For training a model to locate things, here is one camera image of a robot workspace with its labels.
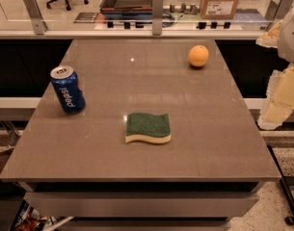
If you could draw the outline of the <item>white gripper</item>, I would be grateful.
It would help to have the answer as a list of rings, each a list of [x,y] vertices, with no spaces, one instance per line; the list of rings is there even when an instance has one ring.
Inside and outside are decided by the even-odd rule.
[[[255,43],[266,48],[278,47],[279,56],[294,63],[294,6],[283,21],[278,21]],[[293,110],[294,64],[290,64],[284,71],[274,70],[270,76],[257,124],[263,130],[274,130],[290,117]]]

